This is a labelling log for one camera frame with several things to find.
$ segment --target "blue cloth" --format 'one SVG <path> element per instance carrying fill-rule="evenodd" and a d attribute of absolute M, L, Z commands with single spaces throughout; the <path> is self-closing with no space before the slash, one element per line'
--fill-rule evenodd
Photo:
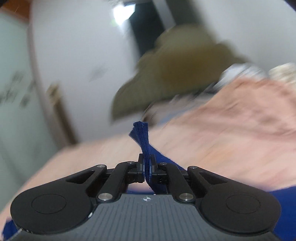
<path fill-rule="evenodd" d="M 135 122 L 134 128 L 130 132 L 129 136 L 137 142 L 143 152 L 144 156 L 144 173 L 145 173 L 145 180 L 150 186 L 150 188 L 156 194 L 166 194 L 166 186 L 163 184 L 155 184 L 151 182 L 151 158 L 150 155 L 155 155 L 155 159 L 157 163 L 166 162 L 176 165 L 180 170 L 184 170 L 181 166 L 177 163 L 173 162 L 171 159 L 162 155 L 159 151 L 155 150 L 150 144 L 148 139 L 148 123 L 146 122 Z"/>
<path fill-rule="evenodd" d="M 281 216 L 273 231 L 282 241 L 296 239 L 296 187 L 271 192 L 281 204 Z"/>
<path fill-rule="evenodd" d="M 6 224 L 2 232 L 4 241 L 10 239 L 16 233 L 17 233 L 17 227 L 15 226 L 15 223 L 12 220 L 6 221 Z"/>

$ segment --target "olive green cloth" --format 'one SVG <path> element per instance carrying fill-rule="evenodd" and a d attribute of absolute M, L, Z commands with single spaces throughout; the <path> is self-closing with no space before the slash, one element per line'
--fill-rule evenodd
<path fill-rule="evenodd" d="M 155 46 L 139 60 L 135 77 L 116 93 L 113 120 L 177 94 L 202 91 L 232 64 L 244 62 L 225 44 L 215 44 L 206 30 L 196 25 L 164 32 Z"/>

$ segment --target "logo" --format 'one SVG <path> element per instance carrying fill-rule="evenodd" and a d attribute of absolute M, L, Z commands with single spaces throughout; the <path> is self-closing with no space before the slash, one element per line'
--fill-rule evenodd
<path fill-rule="evenodd" d="M 147 196 L 147 197 L 144 197 L 143 200 L 144 200 L 145 202 L 148 202 L 148 201 L 151 201 L 152 199 L 151 199 L 150 197 Z"/>

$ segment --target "light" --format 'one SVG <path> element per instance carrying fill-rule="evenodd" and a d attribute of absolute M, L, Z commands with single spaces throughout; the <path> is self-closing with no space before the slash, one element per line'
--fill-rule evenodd
<path fill-rule="evenodd" d="M 135 12 L 136 5 L 131 4 L 124 6 L 123 4 L 117 5 L 115 8 L 113 8 L 113 15 L 115 18 L 115 21 L 118 25 L 123 24 L 125 20 L 128 20 L 130 16 Z"/>

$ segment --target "metal screw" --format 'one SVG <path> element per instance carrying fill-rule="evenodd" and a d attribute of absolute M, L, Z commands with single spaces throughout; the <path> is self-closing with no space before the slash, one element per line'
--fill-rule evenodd
<path fill-rule="evenodd" d="M 110 193 L 101 193 L 98 198 L 102 201 L 109 201 L 113 198 L 113 196 Z"/>
<path fill-rule="evenodd" d="M 183 201 L 190 201 L 193 199 L 193 195 L 190 193 L 182 193 L 180 194 L 179 198 Z"/>

